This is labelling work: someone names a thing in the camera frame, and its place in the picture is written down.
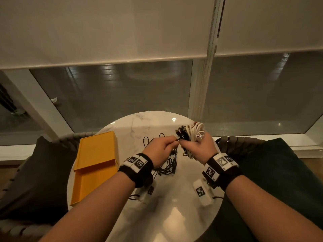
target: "cardboard box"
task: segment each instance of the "cardboard box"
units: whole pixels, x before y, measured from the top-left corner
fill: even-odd
[[[118,168],[118,142],[113,131],[82,138],[74,167],[71,206],[117,173]]]

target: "round table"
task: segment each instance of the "round table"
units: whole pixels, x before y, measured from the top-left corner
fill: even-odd
[[[131,114],[110,123],[97,134],[114,131],[118,139],[119,160],[140,153],[143,138],[176,135],[181,125],[193,121],[179,114],[164,111],[147,111]],[[67,185],[68,209],[75,173],[71,170]],[[202,178],[203,166],[186,156],[178,148],[175,175],[156,176],[156,189],[150,202],[128,200],[107,241],[193,242],[210,226],[222,199],[209,206],[202,206],[193,189],[193,182]],[[213,190],[215,196],[224,196],[220,188]]]

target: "roller blind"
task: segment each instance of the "roller blind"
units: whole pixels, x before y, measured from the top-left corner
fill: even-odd
[[[214,0],[1,0],[0,69],[206,57]]]
[[[323,49],[323,0],[225,0],[216,56]]]

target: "dark green cushion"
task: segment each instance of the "dark green cushion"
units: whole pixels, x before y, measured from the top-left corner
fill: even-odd
[[[257,147],[239,165],[254,183],[323,229],[323,183],[281,138]],[[200,238],[201,241],[214,239],[256,241],[227,197]]]
[[[0,219],[54,224],[68,211],[67,181],[77,152],[37,140],[32,156],[0,200]]]

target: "white cable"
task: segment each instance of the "white cable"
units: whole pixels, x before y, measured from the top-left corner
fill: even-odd
[[[199,142],[203,139],[204,133],[205,133],[203,123],[197,122],[195,125],[193,126],[187,125],[185,126],[185,128],[191,142]],[[190,159],[196,160],[196,158],[189,150],[187,151],[187,156]]]

